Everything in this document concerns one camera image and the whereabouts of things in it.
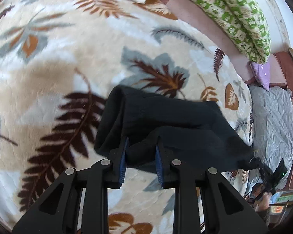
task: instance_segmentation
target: person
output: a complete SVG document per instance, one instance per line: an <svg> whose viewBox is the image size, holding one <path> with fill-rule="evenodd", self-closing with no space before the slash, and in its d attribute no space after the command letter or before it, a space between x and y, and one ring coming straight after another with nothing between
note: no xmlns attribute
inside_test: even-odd
<svg viewBox="0 0 293 234"><path fill-rule="evenodd" d="M256 198L261 191L263 190L263 184L256 184L252 187L252 192L250 195L247 196L246 200L249 198ZM270 198L272 194L270 192L264 192L261 200L255 201L252 207L254 208L255 212L260 216L260 218L265 222L268 226L270 223Z"/></svg>
<svg viewBox="0 0 293 234"><path fill-rule="evenodd" d="M272 194L270 192L264 192L263 193L263 199L256 205L255 211L257 214L261 217L261 219L265 222L265 224L268 226L270 223L270 198Z"/></svg>

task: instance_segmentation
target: gray quilt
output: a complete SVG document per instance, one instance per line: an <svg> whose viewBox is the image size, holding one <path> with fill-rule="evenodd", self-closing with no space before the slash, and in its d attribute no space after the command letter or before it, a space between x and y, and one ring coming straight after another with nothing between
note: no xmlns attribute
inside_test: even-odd
<svg viewBox="0 0 293 234"><path fill-rule="evenodd" d="M276 86L269 92L262 87L250 86L253 102L253 147L255 156L260 157L272 171L284 158L288 171L277 188L285 187L293 164L293 106L291 95ZM253 185L261 183L258 170L251 170L247 192Z"/></svg>

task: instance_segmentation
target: metal pin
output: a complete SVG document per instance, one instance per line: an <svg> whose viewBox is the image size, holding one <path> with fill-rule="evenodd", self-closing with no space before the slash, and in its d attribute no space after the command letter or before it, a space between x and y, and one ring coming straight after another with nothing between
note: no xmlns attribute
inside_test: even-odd
<svg viewBox="0 0 293 234"><path fill-rule="evenodd" d="M179 159L174 159L174 160L172 161L172 164L173 164L173 165L181 165L181 161L180 161Z"/></svg>
<svg viewBox="0 0 293 234"><path fill-rule="evenodd" d="M67 174L67 175L71 175L71 174L73 174L74 173L74 169L73 168L67 168L66 170L65 170L65 173Z"/></svg>
<svg viewBox="0 0 293 234"><path fill-rule="evenodd" d="M101 164L102 164L102 165L109 165L110 163L111 163L111 161L108 160L108 159L103 159L103 160L101 161Z"/></svg>
<svg viewBox="0 0 293 234"><path fill-rule="evenodd" d="M217 169L215 167L210 167L210 168L208 168L208 172L210 174L216 174L217 173Z"/></svg>

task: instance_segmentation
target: black cloth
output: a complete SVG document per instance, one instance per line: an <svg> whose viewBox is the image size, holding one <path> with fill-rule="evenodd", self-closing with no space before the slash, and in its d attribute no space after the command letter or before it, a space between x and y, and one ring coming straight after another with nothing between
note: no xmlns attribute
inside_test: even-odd
<svg viewBox="0 0 293 234"><path fill-rule="evenodd" d="M122 136L130 142L128 167L152 162L158 137L176 158L200 169L237 170L253 157L253 149L231 128L215 102L171 99L117 86L106 101L96 152L108 156L111 149L118 148Z"/></svg>

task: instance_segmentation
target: blanket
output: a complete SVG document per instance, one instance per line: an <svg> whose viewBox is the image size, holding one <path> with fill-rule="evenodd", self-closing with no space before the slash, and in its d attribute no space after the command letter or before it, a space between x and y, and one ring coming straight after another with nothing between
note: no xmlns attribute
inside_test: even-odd
<svg viewBox="0 0 293 234"><path fill-rule="evenodd" d="M269 92L262 87L250 87L253 101L255 156L274 172L281 159L287 168L277 189L283 189L287 183L293 165L293 105L291 94L275 86ZM248 190L261 183L258 170L251 170Z"/></svg>
<svg viewBox="0 0 293 234"><path fill-rule="evenodd" d="M248 87L221 49L158 0L3 0L0 220L9 229L65 168L89 168L104 158L94 142L106 99L119 84L214 101L252 143ZM236 176L231 181L244 193L248 173L224 175ZM160 189L156 179L128 169L123 187L109 190L116 231L141 224L144 233L171 231L173 190Z"/></svg>

